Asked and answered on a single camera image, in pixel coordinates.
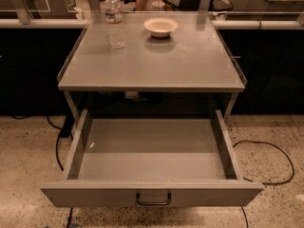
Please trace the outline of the grey top drawer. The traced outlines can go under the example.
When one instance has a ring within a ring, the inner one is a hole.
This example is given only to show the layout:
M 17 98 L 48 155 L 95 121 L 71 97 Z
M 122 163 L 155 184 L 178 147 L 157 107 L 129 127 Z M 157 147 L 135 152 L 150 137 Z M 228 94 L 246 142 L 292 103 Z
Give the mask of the grey top drawer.
M 63 176 L 41 189 L 57 207 L 188 207 L 245 206 L 263 186 L 243 178 L 219 111 L 209 119 L 84 111 Z

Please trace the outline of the grey metal cabinet table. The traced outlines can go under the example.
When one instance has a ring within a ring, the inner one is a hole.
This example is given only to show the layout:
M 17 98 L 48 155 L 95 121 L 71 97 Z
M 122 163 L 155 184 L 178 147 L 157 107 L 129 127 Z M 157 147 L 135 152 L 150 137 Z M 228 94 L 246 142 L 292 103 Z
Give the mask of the grey metal cabinet table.
M 166 39 L 151 36 L 143 24 L 171 18 L 178 27 Z M 230 93 L 228 105 L 246 81 L 206 14 L 127 12 L 124 47 L 106 41 L 105 16 L 89 21 L 59 78 L 63 91 L 160 91 Z

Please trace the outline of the white paper bowl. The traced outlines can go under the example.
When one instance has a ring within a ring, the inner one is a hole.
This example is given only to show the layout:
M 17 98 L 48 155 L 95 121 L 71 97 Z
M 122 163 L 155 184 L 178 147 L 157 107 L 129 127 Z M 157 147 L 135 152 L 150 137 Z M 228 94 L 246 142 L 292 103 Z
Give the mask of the white paper bowl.
M 168 37 L 178 27 L 175 20 L 165 17 L 150 18 L 143 25 L 156 38 Z

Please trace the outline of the clear plastic water bottle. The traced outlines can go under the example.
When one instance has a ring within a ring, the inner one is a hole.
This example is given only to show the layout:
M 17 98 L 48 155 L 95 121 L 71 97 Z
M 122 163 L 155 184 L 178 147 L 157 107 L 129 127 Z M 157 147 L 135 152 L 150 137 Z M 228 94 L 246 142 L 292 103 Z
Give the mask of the clear plastic water bottle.
M 107 39 L 112 48 L 123 48 L 123 12 L 120 0 L 105 0 L 104 14 L 107 23 Z

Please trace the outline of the plastic cup with straw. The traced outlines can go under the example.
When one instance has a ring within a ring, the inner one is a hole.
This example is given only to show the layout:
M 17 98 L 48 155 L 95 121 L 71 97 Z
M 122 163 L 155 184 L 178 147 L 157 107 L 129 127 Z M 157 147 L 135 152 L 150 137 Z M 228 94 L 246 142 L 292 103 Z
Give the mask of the plastic cup with straw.
M 152 2 L 153 10 L 163 10 L 164 6 L 165 6 L 165 3 L 162 0 L 154 0 Z

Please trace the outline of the grey left support post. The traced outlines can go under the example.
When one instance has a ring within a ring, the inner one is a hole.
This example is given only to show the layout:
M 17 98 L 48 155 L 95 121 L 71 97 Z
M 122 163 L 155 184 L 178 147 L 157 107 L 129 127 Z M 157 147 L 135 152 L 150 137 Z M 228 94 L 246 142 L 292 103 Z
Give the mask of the grey left support post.
M 29 25 L 31 17 L 24 0 L 11 0 L 17 13 L 18 20 L 23 25 Z

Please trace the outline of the white horizontal rail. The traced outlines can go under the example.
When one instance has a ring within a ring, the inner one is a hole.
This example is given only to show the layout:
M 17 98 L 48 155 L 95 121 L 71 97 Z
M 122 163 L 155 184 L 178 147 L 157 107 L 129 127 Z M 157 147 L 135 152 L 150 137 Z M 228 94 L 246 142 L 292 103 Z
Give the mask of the white horizontal rail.
M 90 24 L 88 20 L 42 19 L 33 20 L 28 25 L 18 19 L 1 19 L 0 29 L 83 29 Z M 169 22 L 167 19 L 150 19 L 141 22 L 146 29 L 172 29 L 181 22 Z M 304 26 L 296 21 L 212 21 L 216 29 L 271 29 L 271 30 L 303 30 Z

